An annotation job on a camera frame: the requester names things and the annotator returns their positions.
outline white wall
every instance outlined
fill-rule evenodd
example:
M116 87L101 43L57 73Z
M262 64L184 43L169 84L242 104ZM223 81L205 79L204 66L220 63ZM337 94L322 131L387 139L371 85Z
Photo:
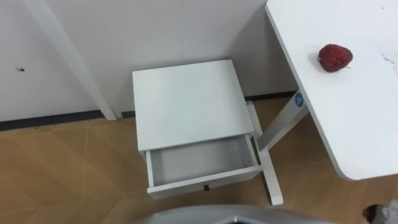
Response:
M0 121L98 109L20 1L0 1L0 30Z
M266 0L47 0L117 114L131 71L232 58L246 96L297 89Z

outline open drawer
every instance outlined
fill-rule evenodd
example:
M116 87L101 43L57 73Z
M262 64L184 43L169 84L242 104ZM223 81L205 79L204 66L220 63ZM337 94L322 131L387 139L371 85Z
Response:
M249 136L146 151L146 162L153 198L210 190L262 171Z

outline drawer handle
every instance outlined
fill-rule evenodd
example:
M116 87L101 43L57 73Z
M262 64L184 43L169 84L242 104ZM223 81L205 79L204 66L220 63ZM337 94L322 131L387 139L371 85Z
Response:
M209 188L209 185L208 185L208 184L206 184L204 187L205 187L205 188L203 189L204 191L209 191L209 190L210 190L210 188Z

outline strawberry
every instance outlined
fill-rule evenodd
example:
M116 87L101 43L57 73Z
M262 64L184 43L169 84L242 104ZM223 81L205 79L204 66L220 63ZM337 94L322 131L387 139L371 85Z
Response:
M345 47L328 44L318 54L322 68L327 72L336 72L347 66L353 59L353 54Z

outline baseboard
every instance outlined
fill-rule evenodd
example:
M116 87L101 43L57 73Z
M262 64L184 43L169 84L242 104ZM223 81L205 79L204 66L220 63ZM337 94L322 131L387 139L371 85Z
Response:
M286 98L294 96L296 91L285 91L281 93L271 93L271 94L263 94L263 95L256 95L256 96L245 96L244 99L246 101L257 101L257 100L271 100L271 99L278 99L278 98Z
M135 111L125 111L122 112L122 118L135 118L136 112Z
M89 119L104 118L100 110L68 113L38 118L18 119L14 121L1 121L0 131L7 131L19 128L33 128L52 124L69 123L74 121L85 121Z
M271 93L257 96L246 96L244 99L246 101L257 101L257 100L269 100L276 98L285 98L292 97L296 91L286 91L282 93ZM123 118L135 118L135 111L125 111L122 112ZM1 121L0 122L0 131L7 131L12 129L19 128L32 128L39 127L45 125L52 124L62 124L69 123L74 121L85 121L89 119L96 118L104 118L104 115L100 110L94 111L86 111L86 112L78 112L78 113L68 113L68 114L60 114L60 115L52 115L52 116L43 116L39 118L27 118L27 119L18 119L14 121Z
M244 99L246 101L257 101L257 100L271 100L271 99L278 99L278 98L286 98L294 96L296 91L285 91L281 93L271 93L271 94L263 94L263 95L256 95L256 96L245 96ZM135 118L136 112L135 111L125 111L122 112L122 118Z

